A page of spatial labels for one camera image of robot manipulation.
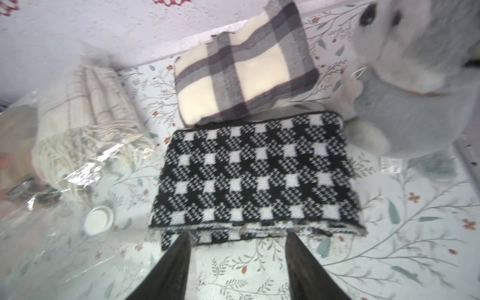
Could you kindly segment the black white houndstooth scarf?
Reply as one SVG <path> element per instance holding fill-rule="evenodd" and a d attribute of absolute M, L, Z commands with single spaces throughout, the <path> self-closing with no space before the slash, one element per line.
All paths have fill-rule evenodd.
<path fill-rule="evenodd" d="M 284 236 L 363 235 L 343 119 L 320 111 L 176 131 L 150 228 L 167 250 Z"/>

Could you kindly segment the clear plastic vacuum bag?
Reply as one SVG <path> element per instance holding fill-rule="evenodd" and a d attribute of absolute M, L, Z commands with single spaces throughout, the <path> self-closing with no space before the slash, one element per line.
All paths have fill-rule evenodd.
<path fill-rule="evenodd" d="M 1 298 L 125 300 L 162 255 L 150 213 L 181 126 L 175 58 L 90 45 L 30 72 L 1 116 Z"/>

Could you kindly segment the grey cream plaid scarf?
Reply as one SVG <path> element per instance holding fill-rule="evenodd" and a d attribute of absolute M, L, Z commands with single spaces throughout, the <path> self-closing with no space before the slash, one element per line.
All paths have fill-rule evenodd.
<path fill-rule="evenodd" d="M 320 72 L 294 1 L 270 1 L 235 32 L 221 32 L 174 64 L 185 126 L 221 123 L 271 109 L 312 90 Z"/>

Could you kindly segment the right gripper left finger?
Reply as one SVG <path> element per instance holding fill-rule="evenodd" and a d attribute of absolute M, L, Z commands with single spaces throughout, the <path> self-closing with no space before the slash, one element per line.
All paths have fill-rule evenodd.
<path fill-rule="evenodd" d="M 184 300 L 191 250 L 191 236 L 180 234 L 127 300 Z"/>

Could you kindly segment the cream fringed scarf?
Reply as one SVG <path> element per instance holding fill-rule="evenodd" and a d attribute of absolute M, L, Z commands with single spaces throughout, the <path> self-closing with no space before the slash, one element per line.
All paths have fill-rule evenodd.
<path fill-rule="evenodd" d="M 62 192 L 77 193 L 102 177 L 130 171 L 156 156 L 118 75 L 80 64 L 37 95 L 32 164 Z"/>

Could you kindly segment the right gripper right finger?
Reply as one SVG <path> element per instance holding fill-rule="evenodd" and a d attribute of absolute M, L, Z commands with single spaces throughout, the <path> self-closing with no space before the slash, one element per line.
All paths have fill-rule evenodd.
<path fill-rule="evenodd" d="M 292 300 L 350 300 L 293 232 L 287 234 L 285 255 Z"/>

